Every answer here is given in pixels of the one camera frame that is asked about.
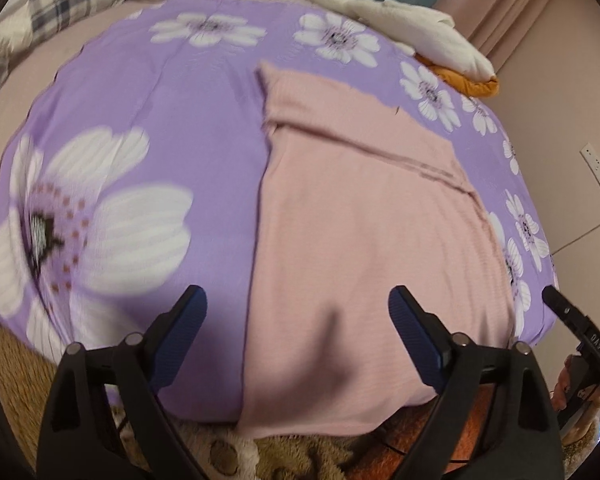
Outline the person's right hand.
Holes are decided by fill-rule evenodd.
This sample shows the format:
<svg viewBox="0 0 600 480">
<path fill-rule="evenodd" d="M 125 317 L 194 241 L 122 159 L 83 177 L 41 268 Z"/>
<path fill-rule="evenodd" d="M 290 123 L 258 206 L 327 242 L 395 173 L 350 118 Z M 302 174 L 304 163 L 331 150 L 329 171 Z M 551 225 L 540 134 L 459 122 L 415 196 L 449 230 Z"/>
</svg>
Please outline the person's right hand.
<svg viewBox="0 0 600 480">
<path fill-rule="evenodd" d="M 566 394 L 570 388 L 569 371 L 570 365 L 565 364 L 558 375 L 556 385 L 550 396 L 550 402 L 552 402 L 552 407 L 555 412 L 562 411 L 567 405 Z M 591 426 L 591 422 L 600 410 L 600 387 L 597 387 L 594 390 L 592 396 L 588 399 L 588 402 L 590 402 L 590 406 L 574 424 L 574 428 L 581 429 L 582 431 L 588 430 L 588 427 Z"/>
</svg>

